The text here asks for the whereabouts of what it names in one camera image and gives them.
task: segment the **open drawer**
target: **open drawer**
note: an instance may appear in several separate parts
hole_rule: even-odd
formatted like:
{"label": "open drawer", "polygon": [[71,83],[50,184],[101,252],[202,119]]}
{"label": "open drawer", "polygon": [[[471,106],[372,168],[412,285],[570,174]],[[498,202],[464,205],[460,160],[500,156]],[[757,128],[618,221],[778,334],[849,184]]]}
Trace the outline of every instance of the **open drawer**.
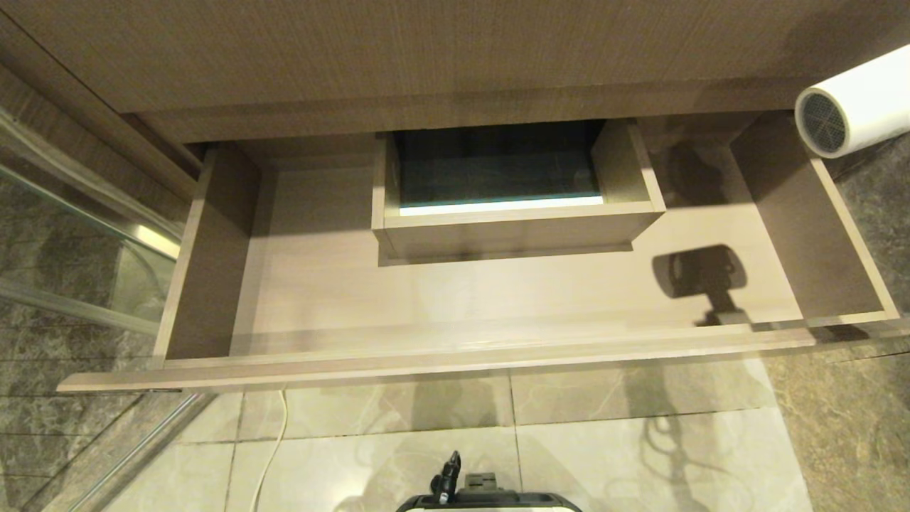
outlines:
{"label": "open drawer", "polygon": [[[583,135],[579,134],[583,132],[581,122],[517,127],[512,129],[513,132],[519,132],[516,135],[508,133],[512,127],[501,127],[502,132],[507,132],[505,134],[499,130],[493,131],[491,127],[458,128],[467,131],[467,134],[451,133],[453,130],[418,131],[416,135],[406,133],[402,138],[412,140],[414,145],[424,143],[430,146],[436,142],[434,146],[441,147],[435,153],[425,150],[420,159],[409,162],[412,169],[420,164],[419,171],[411,173],[414,176],[411,181],[424,178],[425,181],[455,182],[455,187],[449,186],[446,190],[454,188],[455,193],[463,194],[459,186],[495,189],[497,185],[502,186],[498,181],[505,180],[508,188],[510,183],[501,176],[510,171],[520,178],[533,174],[540,167],[552,167],[550,175],[544,175],[541,179],[545,183],[539,184],[525,178],[524,183],[519,183],[517,187],[512,185],[517,189],[522,189],[522,185],[524,189],[539,189],[540,186],[563,185],[561,181],[570,185],[573,181],[583,181],[577,176],[573,177],[572,171],[579,168],[577,174],[582,174],[590,168],[594,185],[591,191],[597,192],[597,196],[522,201],[514,200],[514,193],[507,193],[513,200],[402,208],[406,204],[403,201],[405,198],[401,179],[404,166],[399,161],[395,138],[391,134],[385,134],[379,138],[372,214],[373,232],[383,255],[392,262],[423,262],[627,251],[632,248],[632,241],[664,213],[663,198],[642,135],[633,120],[607,121],[590,148],[582,142],[582,148],[573,152],[565,150],[566,148],[559,148],[562,151],[548,151],[548,148],[541,148],[541,144],[532,137],[537,135],[536,132],[544,131],[544,135],[553,138],[566,139],[572,135],[581,138],[578,137]],[[533,127],[524,129],[531,133],[521,133],[524,127]],[[444,132],[444,135],[434,137],[439,132]],[[437,138],[441,142],[449,142],[453,138],[456,141],[454,144],[444,144]],[[464,143],[465,138],[474,140]],[[496,139],[481,141],[481,149],[485,150],[482,151],[482,158],[474,157],[481,152],[478,150],[467,153],[474,158],[437,158],[441,153],[451,153],[453,146],[457,149],[461,149],[461,146],[474,146],[477,145],[477,139],[483,138]],[[501,149],[511,146],[528,148],[530,154],[516,156]],[[470,176],[469,172],[464,171],[466,167],[481,169]],[[568,176],[552,176],[557,170]],[[484,180],[483,174],[492,174],[494,179]],[[597,204],[558,206],[566,202],[577,203],[579,200],[595,200]],[[419,210],[420,213],[409,214],[414,210]]]}
{"label": "open drawer", "polygon": [[[223,143],[199,182],[158,369],[75,374],[59,390],[262,389],[910,332],[792,118],[762,116],[730,144],[652,148],[666,212],[632,251],[384,265],[375,166],[260,174]],[[377,166],[387,157],[375,150]]]}

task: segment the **white cable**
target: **white cable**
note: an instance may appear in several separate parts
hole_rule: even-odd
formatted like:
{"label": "white cable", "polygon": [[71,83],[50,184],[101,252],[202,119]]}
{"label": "white cable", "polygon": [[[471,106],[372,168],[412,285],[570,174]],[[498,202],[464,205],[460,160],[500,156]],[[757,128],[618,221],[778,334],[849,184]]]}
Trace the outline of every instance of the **white cable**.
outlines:
{"label": "white cable", "polygon": [[288,398],[285,396],[285,391],[283,389],[278,392],[278,396],[281,397],[281,408],[284,410],[284,417],[281,420],[281,432],[278,434],[278,441],[275,442],[275,447],[272,448],[272,455],[268,457],[266,467],[262,470],[262,476],[259,477],[259,483],[256,485],[256,492],[253,493],[253,503],[249,507],[249,512],[256,512],[259,502],[259,493],[262,491],[262,485],[266,482],[266,473],[268,473],[268,468],[272,465],[272,461],[275,460],[275,454],[278,452],[278,447],[284,439],[285,430],[288,429]]}

